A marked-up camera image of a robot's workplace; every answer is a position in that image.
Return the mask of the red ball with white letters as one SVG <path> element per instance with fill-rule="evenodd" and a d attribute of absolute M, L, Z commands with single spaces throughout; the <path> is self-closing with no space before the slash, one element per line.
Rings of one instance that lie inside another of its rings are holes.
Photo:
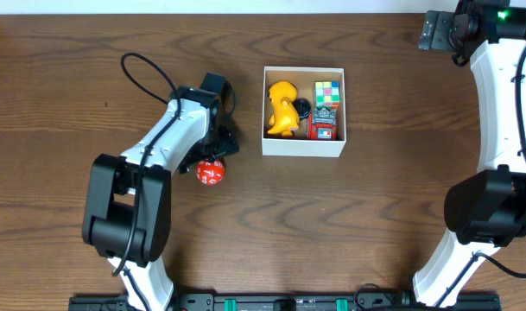
<path fill-rule="evenodd" d="M 214 162 L 201 161 L 197 163 L 195 173 L 202 184 L 213 186 L 223 180 L 225 165 L 221 160 L 215 160 Z"/>

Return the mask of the orange dinosaur toy figure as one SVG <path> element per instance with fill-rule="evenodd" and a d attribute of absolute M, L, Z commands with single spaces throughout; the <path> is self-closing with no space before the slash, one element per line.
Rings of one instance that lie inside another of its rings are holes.
<path fill-rule="evenodd" d="M 297 88 L 286 80 L 278 81 L 269 88 L 267 96 L 273 109 L 267 130 L 269 135 L 291 138 L 299 129 L 301 119 L 293 105 L 297 95 Z"/>

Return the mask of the black round lens cap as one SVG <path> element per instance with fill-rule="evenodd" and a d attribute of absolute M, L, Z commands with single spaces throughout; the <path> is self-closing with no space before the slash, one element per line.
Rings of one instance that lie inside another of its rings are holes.
<path fill-rule="evenodd" d="M 307 119 L 312 111 L 312 105 L 306 98 L 297 98 L 293 101 L 293 107 L 296 109 L 300 120 Z"/>

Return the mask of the red toy robot car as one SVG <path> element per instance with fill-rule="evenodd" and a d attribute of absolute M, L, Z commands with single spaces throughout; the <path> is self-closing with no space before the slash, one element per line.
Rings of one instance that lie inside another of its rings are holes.
<path fill-rule="evenodd" d="M 314 108 L 307 120 L 307 138 L 309 140 L 333 141 L 336 136 L 336 111 L 327 108 Z"/>

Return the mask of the white cardboard box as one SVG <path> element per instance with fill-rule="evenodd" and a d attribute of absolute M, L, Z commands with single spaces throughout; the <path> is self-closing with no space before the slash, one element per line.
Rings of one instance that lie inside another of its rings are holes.
<path fill-rule="evenodd" d="M 279 80 L 287 80 L 297 87 L 302 98 L 311 100 L 314 104 L 314 83 L 324 80 L 339 83 L 339 135 L 332 141 L 309 140 L 306 135 L 306 122 L 301 122 L 300 134 L 294 132 L 293 138 L 274 138 L 266 133 L 272 111 L 270 101 L 266 96 L 271 84 Z M 345 126 L 345 84 L 343 68 L 323 67 L 265 67 L 263 75 L 263 125 L 262 152 L 264 156 L 315 156 L 339 157 L 346 144 Z"/>

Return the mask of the colourful puzzle cube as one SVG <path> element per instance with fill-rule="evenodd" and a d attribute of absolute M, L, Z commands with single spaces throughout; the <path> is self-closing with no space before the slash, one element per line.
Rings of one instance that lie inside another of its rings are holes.
<path fill-rule="evenodd" d="M 340 104 L 338 81 L 316 81 L 314 83 L 314 107 L 336 111 Z"/>

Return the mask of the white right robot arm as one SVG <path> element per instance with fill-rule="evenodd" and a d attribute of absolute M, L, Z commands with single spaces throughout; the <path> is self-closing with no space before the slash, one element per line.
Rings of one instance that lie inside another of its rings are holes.
<path fill-rule="evenodd" d="M 447 229 L 411 280 L 410 307 L 487 310 L 494 298 L 463 295 L 479 265 L 526 236 L 526 8 L 507 1 L 460 0 L 430 10 L 419 47 L 469 67 L 478 91 L 480 155 L 474 176 L 444 201 Z"/>

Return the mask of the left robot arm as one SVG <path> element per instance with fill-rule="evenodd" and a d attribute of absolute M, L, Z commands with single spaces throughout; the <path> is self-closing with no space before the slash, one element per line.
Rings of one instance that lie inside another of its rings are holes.
<path fill-rule="evenodd" d="M 171 225 L 171 178 L 200 162 L 238 152 L 221 123 L 233 94 L 227 80 L 182 86 L 162 119 L 119 156 L 101 154 L 92 164 L 82 238 L 123 278 L 127 303 L 168 310 L 174 285 L 162 260 Z"/>

